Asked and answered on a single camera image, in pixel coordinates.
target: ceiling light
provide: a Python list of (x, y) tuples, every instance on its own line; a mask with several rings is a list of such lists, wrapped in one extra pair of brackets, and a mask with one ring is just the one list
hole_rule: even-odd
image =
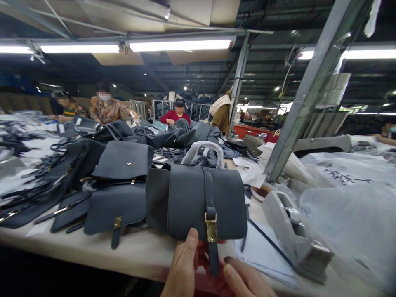
[(155, 52), (169, 50), (219, 50), (228, 49), (231, 40), (192, 40), (192, 41), (168, 41), (168, 42), (139, 42), (130, 43), (134, 52)]
[(0, 46), (0, 53), (2, 53), (2, 54), (32, 54), (32, 51), (28, 47)]
[[(299, 60), (310, 60), (314, 56), (313, 50), (305, 50), (298, 57)], [(342, 59), (396, 59), (396, 49), (354, 49), (345, 51)]]
[(119, 53), (118, 45), (43, 45), (47, 54)]

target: black strap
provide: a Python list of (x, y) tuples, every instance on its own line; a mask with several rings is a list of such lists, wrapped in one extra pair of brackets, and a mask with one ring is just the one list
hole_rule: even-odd
[(209, 168), (202, 167), (202, 170), (205, 179), (205, 222), (207, 225), (207, 230), (212, 230), (212, 234), (207, 234), (209, 246), (209, 270), (214, 277), (218, 277), (220, 273), (220, 264), (219, 252), (217, 250), (217, 213), (215, 204), (213, 203), (213, 178)]

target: plastic bag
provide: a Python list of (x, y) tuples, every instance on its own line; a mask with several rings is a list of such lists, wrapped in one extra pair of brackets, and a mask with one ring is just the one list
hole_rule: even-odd
[(349, 260), (344, 264), (390, 292), (396, 262), (395, 198), (396, 192), (382, 184), (307, 189), (300, 210), (335, 247), (332, 251)]

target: gold buckle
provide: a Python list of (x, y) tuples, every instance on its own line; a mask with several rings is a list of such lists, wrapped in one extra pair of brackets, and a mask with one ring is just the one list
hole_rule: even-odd
[(206, 232), (207, 232), (207, 240), (209, 242), (217, 242), (217, 214), (214, 220), (207, 220), (205, 213), (205, 223), (206, 223)]
[(113, 229), (117, 229), (121, 227), (121, 217), (116, 217), (116, 220), (114, 221), (114, 227)]

